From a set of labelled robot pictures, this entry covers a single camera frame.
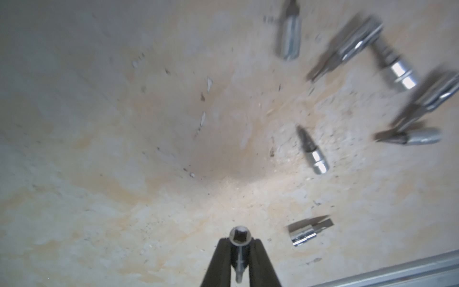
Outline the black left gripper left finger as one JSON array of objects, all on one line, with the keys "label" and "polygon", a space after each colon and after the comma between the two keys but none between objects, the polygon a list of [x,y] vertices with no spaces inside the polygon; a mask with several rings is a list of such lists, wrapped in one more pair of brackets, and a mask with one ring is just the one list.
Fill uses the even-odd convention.
[{"label": "black left gripper left finger", "polygon": [[229,238],[222,238],[219,240],[200,286],[231,286],[231,242]]}]

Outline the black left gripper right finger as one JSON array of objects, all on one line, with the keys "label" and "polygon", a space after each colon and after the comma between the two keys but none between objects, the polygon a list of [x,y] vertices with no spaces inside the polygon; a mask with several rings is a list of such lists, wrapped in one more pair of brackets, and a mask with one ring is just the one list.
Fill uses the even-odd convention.
[{"label": "black left gripper right finger", "polygon": [[249,244],[250,287],[282,287],[260,239]]}]

